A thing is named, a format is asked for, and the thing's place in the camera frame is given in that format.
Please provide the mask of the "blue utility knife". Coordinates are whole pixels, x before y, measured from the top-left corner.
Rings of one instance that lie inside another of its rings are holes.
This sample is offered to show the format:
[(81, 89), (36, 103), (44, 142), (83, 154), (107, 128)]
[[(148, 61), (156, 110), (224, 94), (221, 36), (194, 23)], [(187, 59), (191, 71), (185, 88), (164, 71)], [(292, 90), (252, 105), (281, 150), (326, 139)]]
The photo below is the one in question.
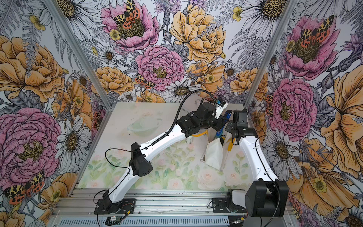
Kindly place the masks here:
[(220, 137), (223, 133), (225, 125), (229, 122), (229, 118), (232, 115), (233, 110), (227, 110), (222, 118), (222, 126), (219, 131), (216, 132), (216, 137)]

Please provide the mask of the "white pouch with yellow handles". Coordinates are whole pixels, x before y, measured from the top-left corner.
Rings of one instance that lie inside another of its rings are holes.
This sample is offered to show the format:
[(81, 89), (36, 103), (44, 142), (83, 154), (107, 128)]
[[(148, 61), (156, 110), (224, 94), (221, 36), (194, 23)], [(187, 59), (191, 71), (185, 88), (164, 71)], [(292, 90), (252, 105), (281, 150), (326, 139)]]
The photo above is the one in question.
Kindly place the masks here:
[(202, 139), (205, 143), (202, 146), (201, 162), (221, 172), (226, 169), (227, 158), (233, 148), (233, 138), (230, 133), (207, 129), (192, 135), (192, 138)]

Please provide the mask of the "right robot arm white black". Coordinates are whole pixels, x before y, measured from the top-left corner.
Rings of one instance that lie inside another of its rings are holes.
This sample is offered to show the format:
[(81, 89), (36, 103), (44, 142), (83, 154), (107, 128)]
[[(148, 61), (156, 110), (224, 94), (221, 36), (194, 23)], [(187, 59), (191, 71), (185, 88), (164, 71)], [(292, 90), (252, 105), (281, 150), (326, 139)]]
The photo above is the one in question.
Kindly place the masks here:
[(231, 212), (245, 209), (251, 217), (283, 217), (289, 188), (269, 166), (260, 137), (249, 125), (248, 111), (233, 111), (233, 119), (226, 126), (226, 131), (232, 135), (233, 145), (245, 154), (253, 179), (247, 190), (228, 191), (226, 207)]

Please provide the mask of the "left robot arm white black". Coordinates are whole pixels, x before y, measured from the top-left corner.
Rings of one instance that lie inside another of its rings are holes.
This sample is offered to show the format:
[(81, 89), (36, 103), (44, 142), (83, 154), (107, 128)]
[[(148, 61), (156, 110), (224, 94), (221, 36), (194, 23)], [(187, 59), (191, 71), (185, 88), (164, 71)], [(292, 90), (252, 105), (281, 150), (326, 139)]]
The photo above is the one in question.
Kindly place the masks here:
[(168, 131), (141, 145), (133, 143), (129, 150), (131, 156), (129, 167), (118, 183), (106, 190), (102, 198), (97, 201), (95, 214), (116, 213), (129, 189), (141, 177), (152, 172), (151, 160), (161, 151), (197, 134), (200, 130), (213, 128), (219, 131), (222, 129), (227, 123), (227, 118), (222, 115), (227, 106), (228, 103), (221, 99), (215, 104), (205, 102), (200, 104), (196, 111), (181, 117), (179, 113), (182, 107), (179, 107), (172, 127)]

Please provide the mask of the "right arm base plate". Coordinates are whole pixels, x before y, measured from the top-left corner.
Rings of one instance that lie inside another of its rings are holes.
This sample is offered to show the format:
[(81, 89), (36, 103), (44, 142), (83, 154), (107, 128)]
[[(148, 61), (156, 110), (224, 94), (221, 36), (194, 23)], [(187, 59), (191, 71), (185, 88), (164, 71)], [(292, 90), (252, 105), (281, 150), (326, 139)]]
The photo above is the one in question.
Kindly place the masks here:
[(213, 213), (247, 213), (246, 208), (232, 203), (232, 200), (226, 197), (212, 198), (211, 202)]

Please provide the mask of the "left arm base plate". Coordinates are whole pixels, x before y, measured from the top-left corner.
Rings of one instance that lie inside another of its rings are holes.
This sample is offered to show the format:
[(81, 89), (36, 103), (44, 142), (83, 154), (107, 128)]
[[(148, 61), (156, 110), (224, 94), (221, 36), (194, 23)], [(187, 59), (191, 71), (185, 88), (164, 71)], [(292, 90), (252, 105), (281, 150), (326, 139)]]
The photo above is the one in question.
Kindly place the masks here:
[(133, 214), (136, 199), (123, 199), (120, 202), (111, 203), (109, 199), (99, 199), (94, 210), (95, 215), (104, 214)]

